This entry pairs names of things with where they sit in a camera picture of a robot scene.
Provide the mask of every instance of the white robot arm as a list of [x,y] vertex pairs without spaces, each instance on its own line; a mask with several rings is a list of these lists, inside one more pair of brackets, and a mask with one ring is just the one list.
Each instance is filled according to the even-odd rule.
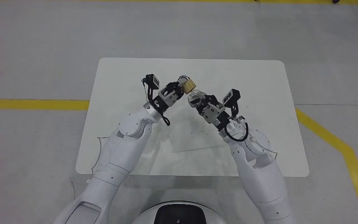
[[148,85],[148,102],[135,114],[119,123],[117,130],[108,138],[102,149],[98,167],[84,192],[64,210],[54,224],[105,224],[108,223],[109,209],[123,180],[132,172],[152,132],[152,124],[163,118],[163,113],[188,94],[195,84],[181,76],[169,83],[153,99],[153,90],[159,89],[159,81],[153,74],[142,80]]
[[[209,124],[214,124],[229,145],[245,191],[265,224],[295,224],[284,178],[269,153],[270,142],[260,131],[249,129],[244,117],[236,117],[239,99],[240,93],[235,89],[229,91],[223,103],[199,90],[193,90],[188,97],[190,106]],[[225,107],[231,109],[231,116]]]

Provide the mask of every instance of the yellow floor line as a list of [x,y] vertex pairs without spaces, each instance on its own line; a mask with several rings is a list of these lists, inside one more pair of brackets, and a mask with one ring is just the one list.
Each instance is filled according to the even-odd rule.
[[323,126],[315,122],[312,118],[305,115],[302,111],[296,108],[297,119],[300,123],[305,125],[308,129],[320,136],[328,144],[340,151],[346,162],[356,195],[358,196],[358,160],[352,147],[340,140],[334,134],[326,130]]
[[[89,104],[88,100],[0,99],[0,109],[3,110],[87,110]],[[358,196],[358,160],[353,148],[297,108],[296,114],[299,122],[342,153]]]
[[0,109],[8,110],[87,110],[88,100],[0,99]]
[[[80,0],[84,2],[234,2],[234,3],[282,3],[282,4],[333,4],[332,0]],[[338,4],[358,4],[358,0],[341,0]]]

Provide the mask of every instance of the black wire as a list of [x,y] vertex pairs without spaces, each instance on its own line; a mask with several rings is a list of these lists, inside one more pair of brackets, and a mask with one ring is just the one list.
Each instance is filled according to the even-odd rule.
[[234,140],[235,142],[243,142],[243,141],[245,141],[245,140],[247,139],[247,137],[248,137],[248,124],[247,124],[247,122],[245,122],[245,129],[246,129],[245,136],[244,136],[243,138],[241,138],[241,139],[236,139],[236,138],[232,137],[232,136],[229,134],[227,126],[224,127],[224,131],[225,131],[226,135],[227,135],[231,140]]
[[164,120],[165,124],[166,124],[167,126],[169,126],[169,125],[170,125],[170,121],[169,121],[169,119],[168,119],[168,118],[166,118],[163,114],[161,114],[161,116],[162,116],[162,118],[163,118],[163,120]]

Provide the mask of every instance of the concrete floor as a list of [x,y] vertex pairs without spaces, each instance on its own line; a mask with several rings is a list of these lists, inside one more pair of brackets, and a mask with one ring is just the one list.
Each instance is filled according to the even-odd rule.
[[[89,100],[103,57],[281,60],[296,107],[358,153],[357,23],[356,6],[0,2],[0,98]],[[86,112],[0,110],[0,118],[1,223],[51,223],[89,178],[75,172]],[[300,129],[310,174],[285,179],[299,222],[356,223],[341,154]],[[229,224],[262,223],[238,178],[174,176],[128,177],[110,223],[175,199]]]

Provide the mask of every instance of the white tabletop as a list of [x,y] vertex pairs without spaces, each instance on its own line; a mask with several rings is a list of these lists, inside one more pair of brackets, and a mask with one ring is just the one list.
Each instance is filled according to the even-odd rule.
[[[161,88],[185,74],[197,89],[219,101],[240,90],[239,115],[267,135],[284,176],[309,173],[284,64],[273,60],[102,58],[98,65],[76,170],[90,174],[100,151],[97,137],[109,136],[128,113],[145,103],[141,79],[154,73]],[[131,174],[238,176],[228,146],[216,128],[187,103],[186,95],[165,113]]]

